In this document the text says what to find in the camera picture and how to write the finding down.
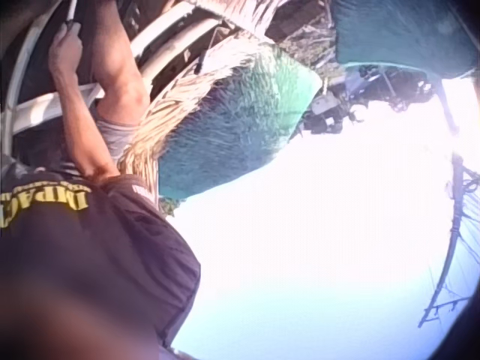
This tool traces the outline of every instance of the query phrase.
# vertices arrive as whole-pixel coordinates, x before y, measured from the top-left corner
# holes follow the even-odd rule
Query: metal pole
[[[454,197],[454,212],[453,221],[451,225],[450,244],[448,245],[447,255],[445,263],[443,265],[442,274],[436,285],[436,289],[433,292],[430,304],[424,311],[424,315],[418,324],[421,328],[422,325],[428,321],[428,315],[437,302],[438,296],[442,291],[443,284],[449,274],[450,266],[452,265],[453,256],[455,254],[455,247],[457,246],[458,236],[460,235],[460,224],[462,221],[463,207],[464,207],[464,159],[457,154],[452,155],[451,162],[453,164],[453,197]]]

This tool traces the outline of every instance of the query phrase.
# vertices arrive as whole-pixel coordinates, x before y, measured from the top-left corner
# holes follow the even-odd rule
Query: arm
[[[80,25],[63,25],[49,52],[49,69],[63,112],[68,152],[81,174],[94,183],[120,175],[80,93],[77,67],[82,55]]]

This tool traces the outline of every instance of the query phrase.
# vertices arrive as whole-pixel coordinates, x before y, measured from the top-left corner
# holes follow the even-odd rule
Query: green tarp
[[[332,14],[342,65],[395,65],[451,79],[478,64],[445,0],[334,0]]]

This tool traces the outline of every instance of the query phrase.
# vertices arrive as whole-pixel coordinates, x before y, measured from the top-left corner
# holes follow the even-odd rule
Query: teal fabric
[[[337,61],[414,68],[443,79],[478,64],[446,0],[334,0]]]
[[[160,195],[175,200],[263,167],[288,143],[320,78],[276,47],[219,82],[172,133],[159,160]]]

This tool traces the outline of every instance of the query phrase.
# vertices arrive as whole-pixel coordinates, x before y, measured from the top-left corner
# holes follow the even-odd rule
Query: fingers
[[[52,46],[57,46],[65,38],[65,36],[78,37],[80,33],[81,25],[78,22],[72,22],[72,25],[68,27],[66,24],[61,24],[60,29],[53,38]]]
[[[53,38],[52,46],[58,45],[60,41],[65,37],[67,34],[67,26],[65,24],[61,24],[60,29],[56,33],[55,37]]]
[[[78,22],[73,22],[68,34],[78,36],[80,32],[81,25]]]

